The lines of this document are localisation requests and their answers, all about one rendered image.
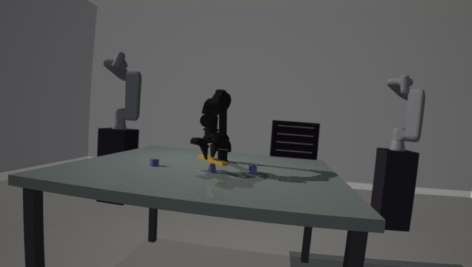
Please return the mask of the yellow bar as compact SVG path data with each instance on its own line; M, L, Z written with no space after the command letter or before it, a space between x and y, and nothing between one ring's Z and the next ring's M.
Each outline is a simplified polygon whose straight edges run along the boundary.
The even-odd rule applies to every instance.
M217 164L217 165L220 165L220 166L228 166L228 162L220 160L220 159L216 159L216 158L213 158L213 157L210 157L210 156L207 156L207 159L205 159L204 155L198 155L198 158L202 159L202 160L205 160L205 161L208 161L208 162L211 162L211 163L214 163L214 164Z

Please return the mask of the small purple cube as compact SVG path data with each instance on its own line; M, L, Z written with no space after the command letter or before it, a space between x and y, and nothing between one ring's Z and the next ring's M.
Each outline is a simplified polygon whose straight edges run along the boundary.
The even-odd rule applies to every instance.
M157 159L157 158L150 159L150 165L151 166L158 166L159 165L159 159Z

